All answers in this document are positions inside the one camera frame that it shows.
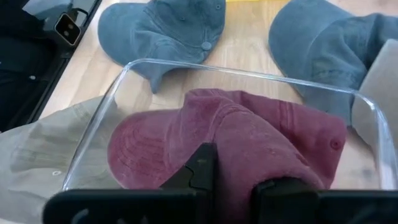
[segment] black device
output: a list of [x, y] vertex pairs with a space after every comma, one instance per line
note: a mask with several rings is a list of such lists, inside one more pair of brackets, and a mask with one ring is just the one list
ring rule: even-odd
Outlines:
[[159, 190], [69, 190], [51, 198], [44, 224], [210, 223], [217, 155], [202, 144]]
[[[43, 223], [213, 223], [216, 169], [216, 146], [204, 143], [159, 190], [69, 190], [47, 202]], [[317, 190], [290, 177], [251, 193], [252, 224], [390, 224], [397, 211], [396, 191]]]

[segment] black cable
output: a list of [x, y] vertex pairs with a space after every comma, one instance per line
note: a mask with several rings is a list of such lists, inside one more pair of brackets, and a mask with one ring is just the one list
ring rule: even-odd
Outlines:
[[85, 14], [88, 17], [88, 12], [86, 10], [81, 9], [81, 8], [73, 8], [73, 9], [78, 11], [78, 12], [81, 12], [81, 13]]

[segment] red baseball cap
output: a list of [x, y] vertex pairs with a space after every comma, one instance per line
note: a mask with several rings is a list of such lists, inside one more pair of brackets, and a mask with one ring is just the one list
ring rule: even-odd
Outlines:
[[222, 223], [247, 222], [252, 188], [295, 177], [329, 188], [345, 143], [338, 117], [243, 91], [197, 89], [179, 110], [136, 113], [111, 136], [108, 163], [127, 189], [158, 189], [204, 142], [218, 151]]

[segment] baseball cap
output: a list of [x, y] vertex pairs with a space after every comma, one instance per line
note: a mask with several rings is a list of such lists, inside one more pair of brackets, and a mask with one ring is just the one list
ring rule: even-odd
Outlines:
[[[385, 41], [396, 37], [395, 17], [355, 17], [326, 0], [291, 0], [272, 22], [269, 48], [288, 77], [358, 90]], [[306, 105], [351, 125], [351, 96], [295, 87]]]
[[[398, 40], [388, 40], [375, 59], [359, 92], [372, 99], [383, 111], [391, 130], [394, 145], [398, 146]], [[355, 99], [353, 104], [353, 127], [362, 139], [377, 148], [373, 136], [377, 136], [378, 127], [375, 114], [366, 107], [365, 102]]]
[[213, 142], [218, 219], [247, 223], [251, 190], [264, 180], [295, 177], [328, 188], [345, 134], [341, 119], [302, 105], [198, 89], [185, 95], [179, 110], [135, 113], [122, 121], [111, 135], [108, 164], [122, 187], [158, 189], [199, 145]]
[[[225, 0], [152, 0], [116, 3], [102, 13], [98, 38], [103, 50], [126, 65], [139, 58], [202, 63], [215, 47], [225, 24]], [[173, 65], [132, 67], [157, 93]]]
[[[18, 223], [42, 223], [46, 201], [62, 190], [76, 147], [103, 97], [57, 111], [34, 123], [0, 134], [0, 217]], [[125, 115], [112, 101], [112, 112], [99, 127], [81, 185], [116, 188], [107, 174], [109, 133]]]

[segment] clear glass dish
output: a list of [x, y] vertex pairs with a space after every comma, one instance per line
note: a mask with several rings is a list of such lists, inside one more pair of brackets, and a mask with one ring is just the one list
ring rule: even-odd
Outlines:
[[[153, 95], [149, 82], [134, 71], [143, 65], [179, 69], [165, 75], [159, 93]], [[368, 105], [374, 115], [369, 121], [375, 127], [372, 139], [361, 139], [349, 128], [332, 189], [397, 189], [396, 152], [386, 119], [377, 105], [357, 91], [263, 73], [146, 58], [126, 65], [109, 87], [76, 149], [63, 190], [121, 188], [109, 171], [106, 146], [114, 128], [130, 114], [179, 108], [184, 93], [195, 88], [243, 90], [302, 103], [292, 85], [352, 97]]]

